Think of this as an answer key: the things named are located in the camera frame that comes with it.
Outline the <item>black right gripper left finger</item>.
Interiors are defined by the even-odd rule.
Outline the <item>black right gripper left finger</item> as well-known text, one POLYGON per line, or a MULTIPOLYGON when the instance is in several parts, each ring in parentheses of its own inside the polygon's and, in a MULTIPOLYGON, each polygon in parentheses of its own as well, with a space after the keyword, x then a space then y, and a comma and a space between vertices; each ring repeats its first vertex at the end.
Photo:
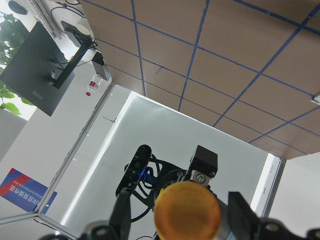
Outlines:
POLYGON ((117 195, 109 226, 113 230, 114 240, 127 240, 131 229, 131 194, 127 191, 117 195))

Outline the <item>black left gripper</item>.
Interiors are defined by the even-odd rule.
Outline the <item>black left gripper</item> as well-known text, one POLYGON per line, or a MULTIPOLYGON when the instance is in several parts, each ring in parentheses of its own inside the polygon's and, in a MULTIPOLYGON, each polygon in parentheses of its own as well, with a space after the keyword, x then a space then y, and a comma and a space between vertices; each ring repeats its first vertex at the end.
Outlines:
POLYGON ((179 181, 192 180, 209 190, 209 181, 215 177, 218 171, 218 156, 216 154, 194 155, 187 170, 157 159, 154 155, 151 155, 149 162, 153 163, 153 166, 146 165, 142 168, 136 182, 140 192, 133 193, 140 202, 147 206, 147 209, 140 215, 133 217, 132 223, 139 221, 153 209, 161 189, 179 181))

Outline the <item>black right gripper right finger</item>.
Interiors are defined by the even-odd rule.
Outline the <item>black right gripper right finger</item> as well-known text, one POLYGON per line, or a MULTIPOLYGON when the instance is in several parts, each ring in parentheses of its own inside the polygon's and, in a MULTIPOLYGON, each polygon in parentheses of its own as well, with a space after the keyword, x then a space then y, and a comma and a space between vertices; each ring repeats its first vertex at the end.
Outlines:
POLYGON ((254 240, 261 222, 238 191, 228 193, 227 220, 237 240, 254 240))

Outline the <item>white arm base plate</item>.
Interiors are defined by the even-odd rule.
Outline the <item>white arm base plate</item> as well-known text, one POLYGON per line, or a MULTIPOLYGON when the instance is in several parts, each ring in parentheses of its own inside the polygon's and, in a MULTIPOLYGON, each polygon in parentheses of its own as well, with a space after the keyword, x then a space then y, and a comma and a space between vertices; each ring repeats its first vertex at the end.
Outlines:
POLYGON ((314 95, 310 101, 320 105, 320 93, 317 93, 316 95, 314 95))

